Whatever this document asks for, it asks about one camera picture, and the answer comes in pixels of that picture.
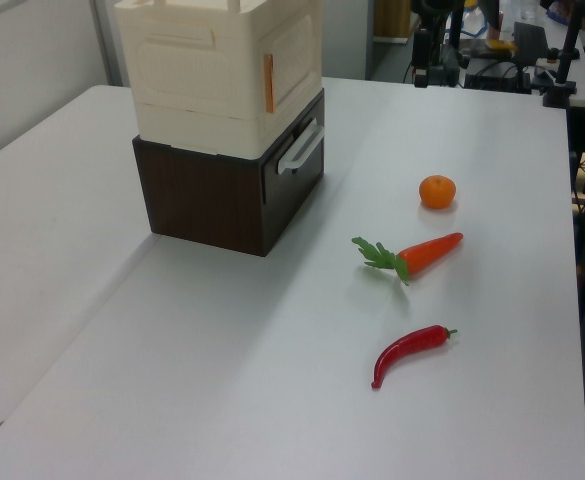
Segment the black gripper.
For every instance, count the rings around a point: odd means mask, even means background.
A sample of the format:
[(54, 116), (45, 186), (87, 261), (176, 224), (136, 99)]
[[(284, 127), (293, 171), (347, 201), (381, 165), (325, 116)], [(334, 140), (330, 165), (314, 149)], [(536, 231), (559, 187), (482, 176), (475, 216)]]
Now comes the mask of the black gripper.
[[(445, 31), (447, 17), (454, 11), (453, 0), (420, 0), (422, 26), (413, 38), (412, 67), (413, 84), (416, 88), (426, 88), (429, 84), (430, 34), (432, 47), (439, 47)], [(460, 75), (459, 52), (451, 45), (441, 50), (442, 80), (446, 86), (457, 86)]]

